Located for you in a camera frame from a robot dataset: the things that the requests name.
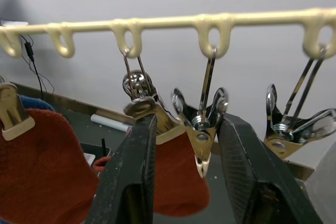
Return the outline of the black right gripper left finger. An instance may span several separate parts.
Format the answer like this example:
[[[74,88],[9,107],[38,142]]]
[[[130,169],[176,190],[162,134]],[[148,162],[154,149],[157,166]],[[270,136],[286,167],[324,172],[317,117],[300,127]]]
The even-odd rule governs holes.
[[[152,223],[155,191],[155,114],[135,122],[100,176],[86,223]]]

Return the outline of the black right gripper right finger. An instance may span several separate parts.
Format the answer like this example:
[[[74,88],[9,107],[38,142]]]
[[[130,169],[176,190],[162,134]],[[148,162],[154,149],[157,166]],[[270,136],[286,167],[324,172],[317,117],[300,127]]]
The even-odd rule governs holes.
[[[286,164],[253,127],[227,114],[218,141],[236,223],[321,223]]]

